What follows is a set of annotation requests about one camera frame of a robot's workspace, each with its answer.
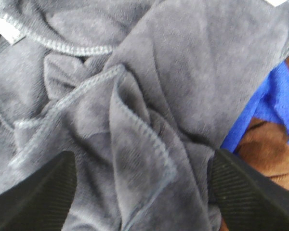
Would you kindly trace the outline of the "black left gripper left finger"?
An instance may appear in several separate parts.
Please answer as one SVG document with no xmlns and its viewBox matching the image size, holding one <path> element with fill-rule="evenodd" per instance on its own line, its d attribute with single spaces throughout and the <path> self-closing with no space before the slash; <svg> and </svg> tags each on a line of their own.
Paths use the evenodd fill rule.
<svg viewBox="0 0 289 231">
<path fill-rule="evenodd" d="M 59 231 L 77 187 L 75 155 L 62 152 L 0 194 L 0 231 Z"/>
</svg>

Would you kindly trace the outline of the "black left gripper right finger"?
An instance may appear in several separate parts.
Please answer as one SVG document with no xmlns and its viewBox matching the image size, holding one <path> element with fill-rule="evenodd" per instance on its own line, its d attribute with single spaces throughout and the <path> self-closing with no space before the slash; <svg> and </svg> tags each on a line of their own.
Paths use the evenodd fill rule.
<svg viewBox="0 0 289 231">
<path fill-rule="evenodd" d="M 225 149 L 209 164 L 209 186 L 231 231 L 289 231 L 289 191 Z"/>
</svg>

